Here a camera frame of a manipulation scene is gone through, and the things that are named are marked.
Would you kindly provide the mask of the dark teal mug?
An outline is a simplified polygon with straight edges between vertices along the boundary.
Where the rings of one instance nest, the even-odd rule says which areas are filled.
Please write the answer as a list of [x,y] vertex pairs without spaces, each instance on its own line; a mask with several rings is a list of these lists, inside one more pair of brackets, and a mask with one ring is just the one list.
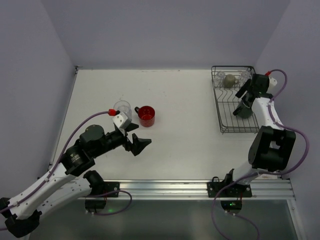
[[253,115],[253,111],[243,100],[241,100],[232,114],[242,119],[248,119]]

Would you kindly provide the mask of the red mug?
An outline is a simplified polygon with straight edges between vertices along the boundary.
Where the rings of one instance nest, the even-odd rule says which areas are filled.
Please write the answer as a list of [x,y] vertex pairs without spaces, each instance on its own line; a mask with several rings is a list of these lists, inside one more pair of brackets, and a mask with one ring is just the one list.
[[134,111],[137,113],[141,126],[149,128],[154,125],[156,112],[153,107],[148,105],[142,107],[136,106]]

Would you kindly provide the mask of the clear faceted glass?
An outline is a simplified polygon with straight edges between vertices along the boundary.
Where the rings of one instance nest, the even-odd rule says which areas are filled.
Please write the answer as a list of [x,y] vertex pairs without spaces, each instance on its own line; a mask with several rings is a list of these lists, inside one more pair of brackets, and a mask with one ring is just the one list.
[[129,119],[132,119],[131,105],[127,101],[119,100],[114,104],[113,108],[117,111],[125,113]]

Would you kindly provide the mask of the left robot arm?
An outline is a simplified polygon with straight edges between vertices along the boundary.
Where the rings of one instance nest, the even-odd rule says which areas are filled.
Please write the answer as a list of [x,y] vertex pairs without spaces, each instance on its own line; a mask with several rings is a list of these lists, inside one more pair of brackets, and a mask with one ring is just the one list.
[[5,217],[5,229],[17,238],[33,232],[45,214],[81,197],[105,197],[116,191],[106,190],[102,177],[90,168],[95,159],[120,146],[134,156],[151,144],[151,139],[132,135],[119,129],[105,133],[100,125],[90,125],[75,144],[32,186],[15,197],[0,200],[0,213]]

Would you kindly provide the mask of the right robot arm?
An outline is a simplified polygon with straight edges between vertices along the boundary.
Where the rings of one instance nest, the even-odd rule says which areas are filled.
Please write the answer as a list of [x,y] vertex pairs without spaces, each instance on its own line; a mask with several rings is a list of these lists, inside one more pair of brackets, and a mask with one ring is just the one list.
[[246,119],[255,115],[259,131],[249,151],[247,161],[225,175],[223,186],[234,184],[241,188],[262,174],[283,171],[289,162],[296,133],[287,130],[276,112],[274,96],[268,92],[268,74],[253,74],[236,93],[241,99],[233,115]]

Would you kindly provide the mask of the clear glass back right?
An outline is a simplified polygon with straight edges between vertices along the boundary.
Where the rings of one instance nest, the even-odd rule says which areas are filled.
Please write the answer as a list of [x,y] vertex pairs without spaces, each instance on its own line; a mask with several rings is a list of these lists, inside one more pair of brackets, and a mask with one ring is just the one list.
[[238,82],[240,85],[243,85],[246,83],[247,80],[249,80],[251,78],[251,72],[250,71],[242,71],[239,78],[238,78]]

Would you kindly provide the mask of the olive green mug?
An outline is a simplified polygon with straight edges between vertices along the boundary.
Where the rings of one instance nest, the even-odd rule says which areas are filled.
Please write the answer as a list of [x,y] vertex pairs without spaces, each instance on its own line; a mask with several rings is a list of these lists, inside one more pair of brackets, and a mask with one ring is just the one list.
[[233,74],[227,74],[223,79],[223,86],[225,88],[232,88],[238,83],[238,79]]

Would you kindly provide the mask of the clear glass back left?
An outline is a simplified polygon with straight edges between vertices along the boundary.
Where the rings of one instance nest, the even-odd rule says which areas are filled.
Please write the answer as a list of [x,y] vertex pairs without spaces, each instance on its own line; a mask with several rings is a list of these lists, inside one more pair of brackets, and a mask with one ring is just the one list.
[[213,85],[215,88],[219,88],[223,85],[223,81],[226,77],[226,73],[224,71],[217,71],[213,77]]

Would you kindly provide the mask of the aluminium mounting rail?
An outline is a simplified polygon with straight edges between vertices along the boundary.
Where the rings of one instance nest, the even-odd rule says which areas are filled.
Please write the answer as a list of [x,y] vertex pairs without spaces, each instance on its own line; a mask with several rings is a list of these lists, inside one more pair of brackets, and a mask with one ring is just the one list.
[[[113,190],[129,192],[133,200],[213,200],[208,180],[105,180]],[[242,200],[294,200],[295,194],[289,180],[257,179],[250,183],[252,197],[241,194],[234,199]],[[90,193],[88,182],[82,178],[60,187],[44,202],[76,200]]]

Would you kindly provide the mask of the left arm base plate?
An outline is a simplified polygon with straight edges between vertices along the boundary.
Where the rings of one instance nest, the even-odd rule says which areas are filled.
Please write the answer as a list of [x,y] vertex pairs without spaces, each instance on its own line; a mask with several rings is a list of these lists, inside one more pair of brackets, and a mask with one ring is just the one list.
[[103,183],[94,184],[88,196],[102,195],[117,190],[120,190],[120,183],[118,181],[104,181]]

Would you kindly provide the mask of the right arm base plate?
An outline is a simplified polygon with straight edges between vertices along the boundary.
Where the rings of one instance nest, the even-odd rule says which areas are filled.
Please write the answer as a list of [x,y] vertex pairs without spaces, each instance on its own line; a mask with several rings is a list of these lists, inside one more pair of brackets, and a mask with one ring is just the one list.
[[[233,181],[228,176],[223,180],[214,176],[211,181],[206,183],[208,197],[214,198],[222,188],[228,186],[232,182]],[[241,185],[238,183],[226,188],[219,195],[220,198],[251,198],[252,196],[253,194],[250,185]]]

